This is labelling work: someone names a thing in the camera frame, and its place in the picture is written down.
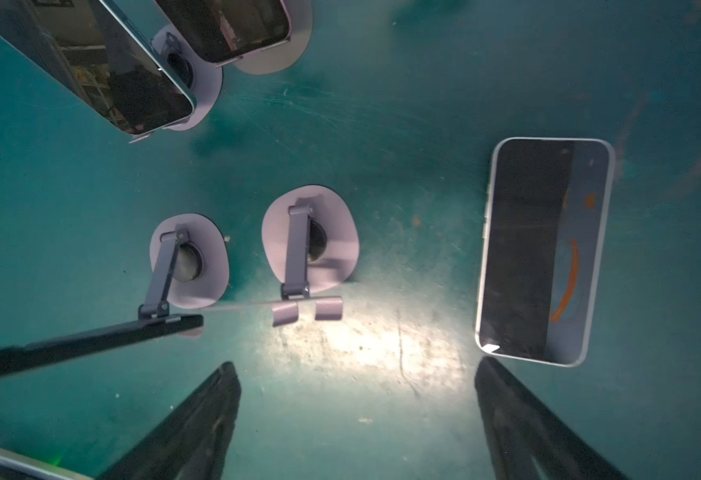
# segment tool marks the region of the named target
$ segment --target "teal tabletop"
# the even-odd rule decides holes
[[[149,0],[119,2],[147,36]],[[196,128],[129,144],[0,39],[0,346],[134,320],[163,219],[228,237],[225,302],[278,298],[260,228],[307,184],[360,238],[341,322],[267,308],[0,379],[0,447],[97,475],[222,362],[225,478],[493,478],[473,386],[492,149],[603,138],[612,192],[587,359],[501,360],[629,478],[701,478],[701,0],[314,0],[303,57],[224,69]]]

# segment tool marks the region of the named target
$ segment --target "white phone frame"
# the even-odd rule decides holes
[[[589,298],[587,300],[587,316],[585,318],[585,334],[582,339],[582,351],[580,356],[573,363],[554,363],[548,362],[546,360],[528,359],[520,356],[504,355],[501,353],[495,353],[496,348],[492,348],[494,345],[487,344],[482,345],[480,340],[481,331],[481,312],[483,310],[484,304],[484,286],[486,281],[486,260],[489,257],[489,233],[491,232],[491,205],[494,201],[494,186],[495,177],[497,176],[497,158],[499,155],[499,150],[502,146],[511,140],[553,140],[553,141],[595,141],[603,144],[607,151],[609,152],[609,165],[606,173],[606,186],[604,193],[604,202],[601,206],[601,223],[598,227],[598,237],[596,240],[595,247],[595,263],[593,265],[593,278],[591,282],[591,290]],[[484,226],[483,226],[483,254],[481,255],[481,276],[479,278],[479,299],[478,299],[478,310],[475,315],[475,343],[479,346],[481,350],[489,353],[493,356],[500,356],[509,359],[526,360],[529,362],[544,363],[546,365],[554,366],[564,366],[564,367],[575,367],[580,365],[585,361],[585,356],[587,355],[587,345],[590,342],[591,324],[593,321],[593,308],[595,305],[595,293],[598,287],[598,273],[601,270],[601,252],[604,248],[604,236],[606,234],[606,219],[609,212],[609,201],[611,199],[611,187],[614,180],[614,165],[616,163],[616,155],[614,153],[614,148],[607,141],[600,140],[597,138],[547,138],[547,137],[510,137],[499,142],[491,154],[491,173],[489,174],[489,187],[486,192],[486,208],[484,210]]]

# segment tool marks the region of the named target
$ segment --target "worn table surface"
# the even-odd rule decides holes
[[[145,32],[148,0],[122,2]],[[305,55],[226,68],[201,125],[138,144],[0,41],[0,346],[130,320],[148,241],[198,212],[230,236],[224,299],[278,294],[276,197],[323,184],[361,239],[345,320],[263,309],[0,379],[0,446],[96,475],[221,362],[244,389],[227,478],[490,478],[472,378],[491,149],[614,144],[588,358],[504,363],[632,478],[701,478],[701,0],[315,2]]]

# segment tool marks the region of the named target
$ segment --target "phone lying on table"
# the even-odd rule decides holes
[[[613,175],[603,140],[497,145],[475,324],[482,350],[561,366],[585,359]]]
[[[155,0],[194,52],[222,65],[285,43],[292,30],[283,0]]]
[[[137,138],[195,108],[188,86],[110,0],[0,0],[0,36]]]

